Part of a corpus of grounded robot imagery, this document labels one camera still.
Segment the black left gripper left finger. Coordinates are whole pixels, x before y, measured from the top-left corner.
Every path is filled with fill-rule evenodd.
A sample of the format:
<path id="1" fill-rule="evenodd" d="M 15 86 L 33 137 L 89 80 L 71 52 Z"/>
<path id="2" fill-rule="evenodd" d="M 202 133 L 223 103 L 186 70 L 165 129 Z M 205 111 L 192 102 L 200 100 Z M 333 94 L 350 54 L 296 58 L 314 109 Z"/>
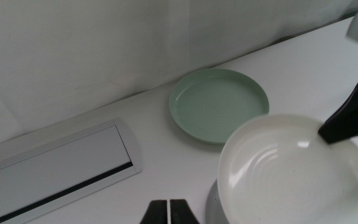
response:
<path id="1" fill-rule="evenodd" d="M 140 224 L 167 224 L 167 201 L 151 201 L 140 221 Z"/>

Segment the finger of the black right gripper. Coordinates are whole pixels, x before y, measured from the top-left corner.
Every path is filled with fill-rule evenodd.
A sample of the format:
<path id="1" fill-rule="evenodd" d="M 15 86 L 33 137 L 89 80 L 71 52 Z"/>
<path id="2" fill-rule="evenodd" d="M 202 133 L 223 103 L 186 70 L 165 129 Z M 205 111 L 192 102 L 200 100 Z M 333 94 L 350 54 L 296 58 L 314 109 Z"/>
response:
<path id="1" fill-rule="evenodd" d="M 328 144 L 358 136 L 358 84 L 344 104 L 318 129 L 318 134 Z"/>

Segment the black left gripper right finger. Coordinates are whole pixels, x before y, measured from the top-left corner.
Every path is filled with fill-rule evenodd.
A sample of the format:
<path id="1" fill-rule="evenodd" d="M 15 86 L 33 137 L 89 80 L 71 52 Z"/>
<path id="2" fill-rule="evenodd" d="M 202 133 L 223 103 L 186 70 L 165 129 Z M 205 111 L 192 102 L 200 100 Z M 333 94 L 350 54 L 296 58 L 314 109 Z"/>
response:
<path id="1" fill-rule="evenodd" d="M 171 224 L 199 224 L 185 199 L 170 200 Z"/>

